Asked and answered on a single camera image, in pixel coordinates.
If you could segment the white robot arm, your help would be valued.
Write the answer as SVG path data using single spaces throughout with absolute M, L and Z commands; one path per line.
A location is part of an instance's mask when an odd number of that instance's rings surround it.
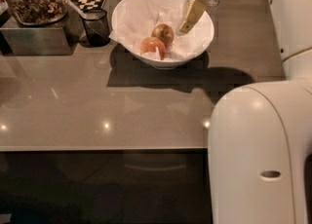
M 208 137 L 213 224 L 309 224 L 312 0 L 268 0 L 286 75 L 215 105 Z

